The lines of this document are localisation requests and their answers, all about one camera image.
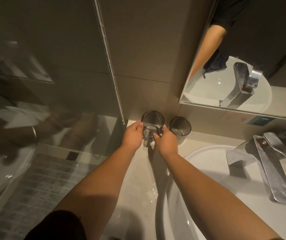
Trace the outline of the blue label sticker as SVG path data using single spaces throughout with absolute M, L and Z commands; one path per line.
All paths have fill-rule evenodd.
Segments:
M 265 126 L 274 119 L 275 119 L 274 117 L 268 117 L 268 116 L 255 116 L 249 122 L 247 122 L 247 124 L 254 126 Z

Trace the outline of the wall mirror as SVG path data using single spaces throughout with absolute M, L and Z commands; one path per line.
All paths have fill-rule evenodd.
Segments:
M 286 118 L 286 0 L 217 0 L 179 102 Z

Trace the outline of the grey transparent cup with handle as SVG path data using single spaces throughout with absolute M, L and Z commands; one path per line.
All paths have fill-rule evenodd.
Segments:
M 141 121 L 144 125 L 143 146 L 147 148 L 154 141 L 154 133 L 161 136 L 165 119 L 160 112 L 151 110 L 142 115 Z

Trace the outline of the glass shower partition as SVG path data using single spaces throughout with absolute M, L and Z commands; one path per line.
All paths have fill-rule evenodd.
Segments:
M 0 0 L 0 212 L 39 156 L 99 165 L 121 142 L 100 0 Z

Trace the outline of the white ceramic wash basin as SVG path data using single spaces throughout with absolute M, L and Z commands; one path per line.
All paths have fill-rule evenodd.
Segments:
M 286 164 L 281 176 L 261 177 L 261 164 L 229 166 L 232 146 L 212 145 L 185 158 L 161 146 L 170 181 L 162 206 L 165 240 L 286 240 Z

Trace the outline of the grey ribbed transparent cup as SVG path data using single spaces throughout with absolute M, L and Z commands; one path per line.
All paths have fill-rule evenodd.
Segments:
M 182 144 L 191 133 L 190 122 L 184 117 L 175 117 L 169 123 L 169 130 L 177 137 L 177 144 Z

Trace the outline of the person's left hand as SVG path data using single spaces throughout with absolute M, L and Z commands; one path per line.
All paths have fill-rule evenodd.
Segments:
M 134 129 L 134 123 L 125 130 L 121 147 L 129 152 L 135 153 L 141 146 L 143 140 L 143 129 Z

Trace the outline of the person's right hand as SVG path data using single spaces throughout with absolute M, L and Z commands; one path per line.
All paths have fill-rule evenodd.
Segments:
M 157 150 L 163 159 L 178 155 L 177 138 L 171 131 L 165 136 L 159 136 L 158 134 L 153 133 L 153 139 Z

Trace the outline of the person's left forearm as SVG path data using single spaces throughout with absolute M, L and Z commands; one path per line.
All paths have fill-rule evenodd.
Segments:
M 120 195 L 131 160 L 139 146 L 122 144 L 109 158 L 83 178 L 54 208 L 73 213 L 87 240 L 99 240 Z

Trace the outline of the black shirt sleeve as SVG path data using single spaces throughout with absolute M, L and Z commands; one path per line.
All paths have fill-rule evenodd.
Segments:
M 87 240 L 80 219 L 72 212 L 56 210 L 48 214 L 24 240 Z

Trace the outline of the person's right forearm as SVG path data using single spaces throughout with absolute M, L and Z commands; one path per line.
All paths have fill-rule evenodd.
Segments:
M 233 193 L 179 154 L 163 160 L 207 240 L 283 240 Z

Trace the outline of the chrome basin faucet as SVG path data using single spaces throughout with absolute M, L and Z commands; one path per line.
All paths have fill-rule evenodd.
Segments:
M 226 150 L 230 168 L 245 168 L 257 163 L 270 200 L 286 205 L 286 175 L 281 165 L 283 159 L 286 159 L 286 133 L 254 135 L 251 140 Z

